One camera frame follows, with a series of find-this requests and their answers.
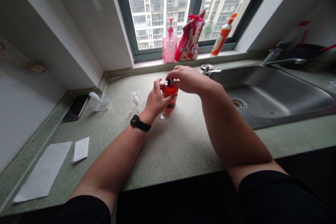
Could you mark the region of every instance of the watch strap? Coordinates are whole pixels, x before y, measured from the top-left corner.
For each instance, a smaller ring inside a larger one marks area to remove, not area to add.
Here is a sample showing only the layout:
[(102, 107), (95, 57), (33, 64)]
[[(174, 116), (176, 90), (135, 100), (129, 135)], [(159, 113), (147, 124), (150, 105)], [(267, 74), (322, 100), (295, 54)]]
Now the watch strap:
[(146, 132), (148, 132), (150, 128), (152, 127), (151, 125), (148, 125), (140, 120), (138, 120), (138, 122), (136, 123), (136, 126), (142, 131), (146, 131)]

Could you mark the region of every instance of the sink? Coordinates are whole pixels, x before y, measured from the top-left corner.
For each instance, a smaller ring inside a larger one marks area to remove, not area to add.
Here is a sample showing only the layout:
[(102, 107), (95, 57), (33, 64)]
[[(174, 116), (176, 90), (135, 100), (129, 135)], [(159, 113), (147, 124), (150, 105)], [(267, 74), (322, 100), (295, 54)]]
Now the sink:
[(210, 74), (253, 129), (336, 113), (336, 95), (275, 68), (259, 65)]

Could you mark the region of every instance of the person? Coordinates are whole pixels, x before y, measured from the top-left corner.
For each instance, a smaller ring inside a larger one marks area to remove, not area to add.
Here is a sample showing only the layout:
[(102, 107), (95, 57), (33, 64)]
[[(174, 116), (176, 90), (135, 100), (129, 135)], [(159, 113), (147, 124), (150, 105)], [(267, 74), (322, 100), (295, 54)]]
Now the person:
[[(221, 84), (188, 66), (176, 66), (171, 85), (201, 98), (209, 138), (239, 194), (248, 223), (332, 223), (334, 215), (311, 190), (289, 176), (239, 114)], [(139, 115), (145, 125), (177, 96), (164, 98), (162, 79), (154, 82)], [(52, 223), (110, 223), (147, 129), (129, 125), (96, 159)]]

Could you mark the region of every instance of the watch face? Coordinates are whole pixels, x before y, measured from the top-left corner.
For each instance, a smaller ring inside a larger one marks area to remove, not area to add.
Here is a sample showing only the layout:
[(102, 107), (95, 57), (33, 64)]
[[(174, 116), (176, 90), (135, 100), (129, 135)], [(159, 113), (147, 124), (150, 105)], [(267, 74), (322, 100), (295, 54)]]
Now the watch face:
[(133, 118), (131, 119), (131, 121), (130, 121), (130, 124), (132, 125), (132, 126), (136, 126), (136, 124), (137, 124), (137, 122), (139, 121), (139, 116), (138, 115), (134, 115), (133, 116)]

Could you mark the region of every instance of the black pump top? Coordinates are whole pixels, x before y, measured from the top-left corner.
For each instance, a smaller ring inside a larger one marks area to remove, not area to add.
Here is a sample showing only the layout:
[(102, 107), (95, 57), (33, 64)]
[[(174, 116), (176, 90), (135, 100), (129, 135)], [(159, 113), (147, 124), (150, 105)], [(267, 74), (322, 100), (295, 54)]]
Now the black pump top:
[(173, 82), (173, 81), (174, 81), (173, 79), (169, 79), (169, 80), (168, 80), (168, 83), (167, 83), (168, 86), (170, 86), (170, 83)]

